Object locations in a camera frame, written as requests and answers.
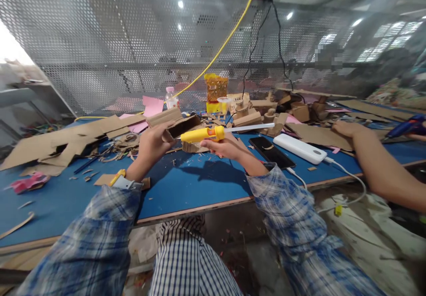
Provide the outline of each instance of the metal mesh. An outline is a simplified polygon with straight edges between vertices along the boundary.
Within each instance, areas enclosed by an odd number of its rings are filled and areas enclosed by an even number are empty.
[[[246,5],[245,0],[181,0],[181,8],[179,1],[0,0],[0,17],[76,115],[136,112],[143,110],[141,95],[163,96],[166,86],[179,90],[194,80]],[[374,34],[408,31],[405,23],[386,27],[397,22],[397,16],[378,14],[371,18],[368,35],[351,44],[351,25],[359,18],[358,12],[276,6],[283,58],[295,60],[287,64],[287,74],[298,86],[327,85],[332,64],[315,69],[318,45],[338,43],[345,48],[343,69],[337,69],[337,74],[346,75],[359,66],[354,62],[366,48],[372,49],[362,61],[370,61],[390,46],[391,42],[376,46],[374,40],[385,38]],[[229,77],[230,92],[243,88],[249,54],[268,9],[269,3],[252,4],[209,70]],[[393,46],[404,40],[399,38]],[[266,93],[284,81],[273,8],[259,32],[246,80],[246,90],[252,94]],[[204,80],[198,80],[180,95],[183,109],[200,109],[205,91]]]

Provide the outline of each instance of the white cable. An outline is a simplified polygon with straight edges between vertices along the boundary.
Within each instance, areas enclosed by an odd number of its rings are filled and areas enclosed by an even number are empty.
[[[345,172],[346,174],[348,174],[348,175],[350,175],[350,176],[352,176],[354,179],[356,179],[356,180],[358,180],[360,183],[361,183],[361,185],[363,186],[363,193],[361,194],[361,196],[360,197],[358,197],[357,199],[355,199],[355,200],[353,200],[353,201],[350,201],[350,202],[343,202],[342,204],[336,204],[336,205],[334,205],[333,207],[330,207],[330,208],[326,208],[326,209],[321,209],[321,210],[319,210],[319,211],[317,211],[317,213],[319,214],[319,213],[322,213],[322,212],[325,212],[325,211],[328,211],[328,210],[331,210],[331,209],[335,209],[337,206],[339,206],[339,205],[342,205],[342,206],[348,206],[349,204],[353,204],[353,203],[356,203],[356,202],[358,202],[358,201],[360,201],[360,200],[362,200],[366,195],[367,195],[367,187],[365,186],[365,184],[364,184],[364,182],[358,177],[358,176],[355,176],[354,174],[352,174],[352,173],[349,173],[343,166],[341,166],[338,162],[336,162],[334,159],[332,159],[332,158],[329,158],[329,157],[326,157],[325,159],[324,159],[326,162],[328,162],[328,163],[333,163],[333,164],[336,164],[338,167],[340,167],[342,170],[343,170],[343,172]]]
[[[296,172],[292,168],[287,167],[287,171],[290,174],[296,176],[303,183],[303,186],[304,186],[305,190],[308,190],[308,186],[306,185],[305,181],[299,175],[297,175]]]

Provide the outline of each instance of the blue plaid shirt sleeve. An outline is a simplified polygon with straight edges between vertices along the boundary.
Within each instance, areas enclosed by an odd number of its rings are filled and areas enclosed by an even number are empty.
[[[257,207],[266,215],[269,237],[297,295],[384,295],[365,273],[338,249],[341,240],[327,235],[314,197],[287,179],[275,163],[269,173],[248,176]]]
[[[141,194],[104,185],[17,295],[121,295],[130,264],[128,238]]]

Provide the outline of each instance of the workbench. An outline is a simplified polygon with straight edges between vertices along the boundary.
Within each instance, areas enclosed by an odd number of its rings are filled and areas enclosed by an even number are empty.
[[[80,120],[70,126],[85,122],[89,121]],[[259,136],[254,132],[234,135],[246,146],[249,145],[250,138]],[[385,147],[404,166],[426,162],[425,143],[400,142],[386,144]],[[338,167],[324,162],[317,165],[316,170],[309,171],[308,168],[313,166],[311,163],[280,149],[296,163],[294,170],[306,181],[310,190],[353,180]],[[249,151],[263,160],[257,151]],[[326,151],[349,172],[361,175],[355,158],[340,152],[332,154],[332,150],[328,149]],[[35,213],[34,220],[0,240],[0,255],[52,245],[100,190],[99,186],[93,185],[96,179],[102,174],[115,174],[132,163],[130,158],[107,163],[95,161],[87,169],[99,173],[89,182],[84,181],[81,172],[75,175],[78,179],[70,180],[74,176],[73,172],[86,160],[87,158],[74,160],[60,176],[52,177],[41,189],[21,195],[16,195],[12,189],[0,191],[0,233],[24,221],[29,211]],[[0,172],[0,188],[3,189],[19,179],[22,170],[30,165],[31,163]],[[284,174],[300,184],[287,171]],[[151,189],[143,194],[139,226],[253,201],[242,166],[211,153],[189,154],[177,151],[166,154],[147,176],[151,177]],[[17,209],[28,201],[34,203]]]

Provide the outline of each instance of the black smartphone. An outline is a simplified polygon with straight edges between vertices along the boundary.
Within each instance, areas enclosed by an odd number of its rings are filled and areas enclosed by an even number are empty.
[[[296,164],[283,152],[275,147],[266,138],[258,137],[249,139],[251,145],[267,160],[268,162],[277,163],[280,169],[295,167]]]

